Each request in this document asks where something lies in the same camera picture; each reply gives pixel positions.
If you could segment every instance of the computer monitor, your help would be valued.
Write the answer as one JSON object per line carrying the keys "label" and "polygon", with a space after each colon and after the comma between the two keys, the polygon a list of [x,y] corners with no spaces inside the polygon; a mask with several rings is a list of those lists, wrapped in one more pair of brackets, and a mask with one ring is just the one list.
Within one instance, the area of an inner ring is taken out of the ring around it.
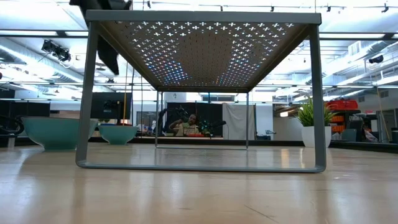
{"label": "computer monitor", "polygon": [[347,124],[347,129],[356,129],[356,141],[362,141],[362,128],[363,128],[363,120],[352,120]]}
{"label": "computer monitor", "polygon": [[126,110],[124,108],[124,93],[93,93],[91,103],[91,118],[125,119],[130,118],[131,93],[126,94]]}

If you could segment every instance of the wooden floor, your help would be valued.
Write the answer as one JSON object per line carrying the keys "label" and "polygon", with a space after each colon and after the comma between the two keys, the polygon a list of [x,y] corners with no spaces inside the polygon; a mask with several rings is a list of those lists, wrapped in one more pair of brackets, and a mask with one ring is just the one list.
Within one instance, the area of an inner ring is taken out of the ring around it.
{"label": "wooden floor", "polygon": [[[90,144],[88,160],[309,167],[313,149],[158,149]],[[322,174],[81,169],[74,152],[0,149],[0,223],[397,223],[398,155],[328,150]]]}

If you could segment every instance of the white planter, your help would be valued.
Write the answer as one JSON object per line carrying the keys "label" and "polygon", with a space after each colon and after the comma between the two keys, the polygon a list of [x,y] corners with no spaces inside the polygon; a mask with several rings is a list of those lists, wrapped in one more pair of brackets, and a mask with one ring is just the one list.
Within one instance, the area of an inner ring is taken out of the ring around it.
{"label": "white planter", "polygon": [[[315,147],[315,135],[313,132],[313,126],[303,127],[303,129],[301,130],[301,137],[303,138],[305,147]],[[331,126],[327,126],[325,127],[326,147],[329,147],[330,140],[331,140]]]}

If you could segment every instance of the teal bowl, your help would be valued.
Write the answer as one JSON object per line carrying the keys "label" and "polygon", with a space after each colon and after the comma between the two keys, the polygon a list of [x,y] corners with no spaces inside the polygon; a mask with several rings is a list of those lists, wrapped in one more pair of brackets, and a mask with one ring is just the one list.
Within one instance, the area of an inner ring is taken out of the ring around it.
{"label": "teal bowl", "polygon": [[[26,135],[46,151],[76,149],[79,119],[24,117]],[[98,122],[90,120],[89,138],[93,135]]]}
{"label": "teal bowl", "polygon": [[132,140],[138,131],[133,126],[100,125],[98,126],[101,137],[111,145],[125,145]]}

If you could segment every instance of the perforated tabletop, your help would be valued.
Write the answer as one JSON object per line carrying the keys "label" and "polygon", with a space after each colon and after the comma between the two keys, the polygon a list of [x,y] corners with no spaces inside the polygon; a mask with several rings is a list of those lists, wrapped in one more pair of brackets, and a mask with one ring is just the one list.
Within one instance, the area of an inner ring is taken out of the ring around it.
{"label": "perforated tabletop", "polygon": [[88,21],[156,90],[253,89],[299,43],[315,13],[88,11]]}

